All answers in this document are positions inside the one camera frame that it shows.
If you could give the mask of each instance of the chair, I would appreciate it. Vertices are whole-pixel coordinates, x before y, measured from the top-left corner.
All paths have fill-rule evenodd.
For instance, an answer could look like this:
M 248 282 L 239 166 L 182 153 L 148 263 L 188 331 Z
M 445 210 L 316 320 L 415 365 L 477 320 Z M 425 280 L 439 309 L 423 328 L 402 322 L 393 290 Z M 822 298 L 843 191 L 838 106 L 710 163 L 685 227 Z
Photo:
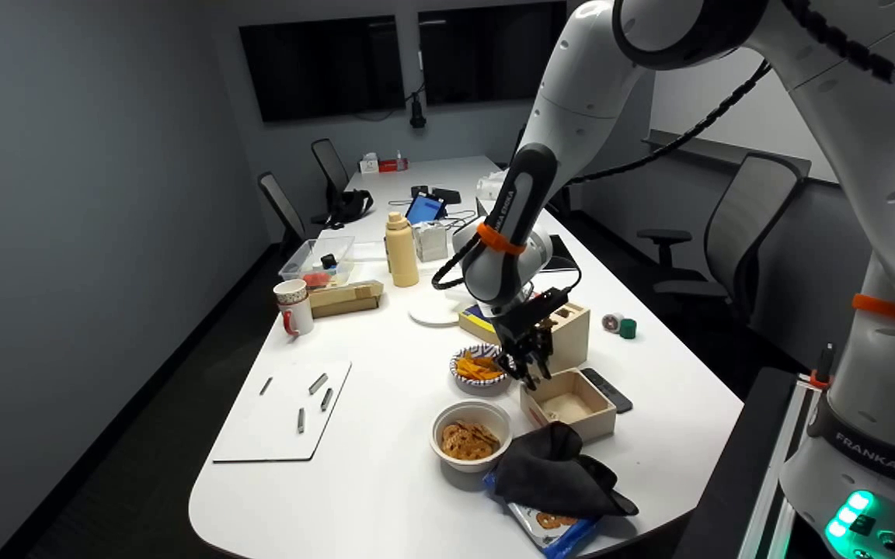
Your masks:
M 330 136 L 310 143 L 310 153 L 326 176 L 326 202 L 334 202 L 352 183 L 344 160 L 337 155 Z
M 802 175 L 785 157 L 745 155 L 731 186 L 718 198 L 702 235 L 711 277 L 676 268 L 671 245 L 689 241 L 686 228 L 641 228 L 641 238 L 660 245 L 660 269 L 649 286 L 657 306 L 718 298 L 738 320 L 749 320 L 759 286 L 759 245 L 777 222 Z
M 309 222 L 298 218 L 297 205 L 290 202 L 290 196 L 283 191 L 281 181 L 271 170 L 257 176 L 257 186 L 269 196 L 271 207 L 285 222 L 285 233 L 292 233 L 298 241 L 310 238 Z

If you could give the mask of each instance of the green light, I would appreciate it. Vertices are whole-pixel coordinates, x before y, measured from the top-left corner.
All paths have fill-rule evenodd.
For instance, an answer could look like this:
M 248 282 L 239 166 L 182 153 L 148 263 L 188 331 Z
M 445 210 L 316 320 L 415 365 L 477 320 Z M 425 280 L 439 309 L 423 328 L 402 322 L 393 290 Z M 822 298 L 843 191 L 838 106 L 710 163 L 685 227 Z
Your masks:
M 854 518 L 857 518 L 854 508 L 843 508 L 843 511 L 838 511 L 838 522 L 845 522 L 845 525 L 852 525 Z
M 857 511 L 865 511 L 873 500 L 878 500 L 878 497 L 873 497 L 871 490 L 854 490 L 854 493 L 849 497 L 849 505 L 857 508 Z
M 845 536 L 849 529 L 845 529 L 843 522 L 831 522 L 831 525 L 828 525 L 828 534 L 832 534 L 832 536 Z

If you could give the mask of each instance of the white table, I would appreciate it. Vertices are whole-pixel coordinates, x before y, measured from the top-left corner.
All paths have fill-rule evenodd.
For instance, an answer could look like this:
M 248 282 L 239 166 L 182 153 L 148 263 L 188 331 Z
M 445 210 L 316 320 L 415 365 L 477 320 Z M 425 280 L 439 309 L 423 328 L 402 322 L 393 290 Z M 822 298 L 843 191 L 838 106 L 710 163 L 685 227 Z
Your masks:
M 347 222 L 355 241 L 384 241 L 388 205 L 429 183 L 463 191 L 495 170 L 488 157 L 418 160 L 405 175 L 358 176 L 372 189 L 375 218 Z M 620 472 L 620 490 L 641 516 L 603 522 L 592 548 L 625 544 L 697 505 L 714 458 L 738 421 L 741 399 L 697 361 L 572 233 L 540 214 L 540 233 L 561 233 L 586 269 L 572 302 L 592 306 L 592 365 L 620 386 L 634 409 L 616 420 L 616 434 L 586 450 Z M 355 272 L 384 272 L 360 262 Z M 415 298 L 432 293 L 432 263 L 415 290 L 387 282 L 387 302 L 370 312 L 316 320 L 297 343 L 271 328 L 244 391 L 257 391 L 285 362 L 321 355 L 355 361 L 341 399 L 310 463 L 207 463 L 189 522 L 201 539 L 239 555 L 302 559 L 456 559 L 540 555 L 519 525 L 472 479 L 443 468 L 432 454 L 432 420 L 463 393 L 451 357 L 477 343 L 463 328 L 425 328 L 408 315 Z M 534 286 L 565 286 L 572 272 L 540 272 Z M 636 315 L 636 339 L 603 331 L 603 312 Z M 519 409 L 516 383 L 495 402 L 510 409 L 516 434 L 534 429 Z

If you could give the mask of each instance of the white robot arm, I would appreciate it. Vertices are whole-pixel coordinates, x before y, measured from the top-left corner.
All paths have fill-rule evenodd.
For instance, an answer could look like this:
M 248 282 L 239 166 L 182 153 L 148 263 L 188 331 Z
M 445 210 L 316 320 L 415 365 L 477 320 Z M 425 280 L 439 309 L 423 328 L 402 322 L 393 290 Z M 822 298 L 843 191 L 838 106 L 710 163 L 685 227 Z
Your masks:
M 456 254 L 463 282 L 472 298 L 519 309 L 543 202 L 596 155 L 641 72 L 734 45 L 777 68 L 873 245 L 835 383 L 785 490 L 832 552 L 895 555 L 895 0 L 586 3 L 553 48 L 495 210 Z

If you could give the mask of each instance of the cup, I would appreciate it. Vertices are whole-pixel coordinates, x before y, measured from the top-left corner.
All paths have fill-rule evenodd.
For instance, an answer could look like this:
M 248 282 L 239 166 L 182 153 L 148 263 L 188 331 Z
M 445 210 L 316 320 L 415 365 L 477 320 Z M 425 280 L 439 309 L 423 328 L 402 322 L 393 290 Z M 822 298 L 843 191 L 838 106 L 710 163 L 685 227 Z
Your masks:
M 310 312 L 305 280 L 276 282 L 271 293 L 281 302 L 285 331 L 292 339 L 309 334 L 315 328 L 315 312 Z

